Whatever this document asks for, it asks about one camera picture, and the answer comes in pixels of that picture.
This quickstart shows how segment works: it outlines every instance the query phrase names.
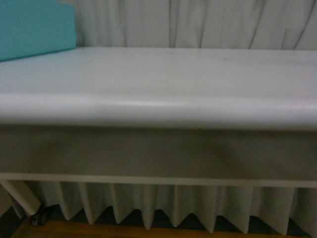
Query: teal cushion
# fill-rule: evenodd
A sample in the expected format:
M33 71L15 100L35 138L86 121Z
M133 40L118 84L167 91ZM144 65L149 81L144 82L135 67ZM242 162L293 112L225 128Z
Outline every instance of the teal cushion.
M74 15L55 0L0 0L0 61L75 48Z

